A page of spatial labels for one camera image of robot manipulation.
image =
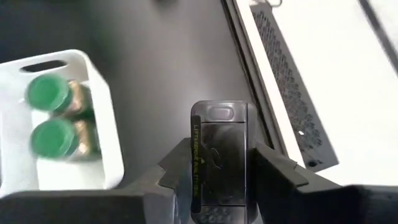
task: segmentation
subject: bottle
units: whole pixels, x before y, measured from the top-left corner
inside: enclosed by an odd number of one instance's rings
[[[66,80],[54,74],[33,79],[25,93],[31,107],[65,116],[93,114],[90,90],[75,80]]]
[[[30,135],[35,154],[47,159],[73,161],[100,158],[98,135],[94,123],[54,118],[38,125]]]

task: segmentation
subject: green cap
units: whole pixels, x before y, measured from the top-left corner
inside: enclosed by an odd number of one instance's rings
[[[30,145],[38,156],[56,159],[72,155],[79,137],[71,121],[57,118],[38,125],[30,135]]]
[[[72,97],[68,81],[52,74],[33,79],[26,90],[27,102],[44,111],[63,111],[72,102]]]

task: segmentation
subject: black countertop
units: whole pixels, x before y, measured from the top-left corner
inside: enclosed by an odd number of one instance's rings
[[[90,56],[113,97],[121,186],[189,137],[196,101],[252,100],[221,1],[52,2],[0,3],[0,62],[66,49]]]

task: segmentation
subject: white plastic basket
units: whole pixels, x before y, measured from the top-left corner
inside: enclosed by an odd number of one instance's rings
[[[33,73],[21,69],[54,60],[66,65]],[[51,161],[31,152],[30,134],[49,115],[32,110],[24,93],[33,78],[46,73],[90,87],[102,160]],[[0,168],[0,197],[27,190],[110,189],[120,183],[124,166],[109,86],[85,53],[66,50],[0,64]]]

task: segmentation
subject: white surface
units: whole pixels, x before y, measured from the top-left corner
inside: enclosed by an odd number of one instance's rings
[[[398,185],[398,77],[357,0],[286,0],[274,16],[340,161],[318,174]]]
[[[36,73],[21,70],[51,60],[67,65]],[[49,116],[32,111],[24,102],[24,92],[34,77],[49,72],[90,83],[102,160],[49,161],[31,153],[30,133]],[[109,189],[121,181],[123,159],[109,87],[83,52],[66,50],[0,64],[0,101],[0,197],[25,190]]]
[[[279,129],[279,136],[284,144],[282,147],[286,148],[288,156],[291,159],[298,162],[301,166],[304,166],[303,158],[301,156],[299,146],[297,145],[292,125],[287,116],[286,108],[279,93],[275,76],[272,72],[260,35],[257,31],[257,26],[254,22],[248,0],[236,0],[236,2],[243,26],[246,30],[247,38],[251,44],[251,50],[255,57],[254,59],[258,64],[259,71],[264,80],[264,86],[268,93],[268,104],[274,113],[273,120]]]

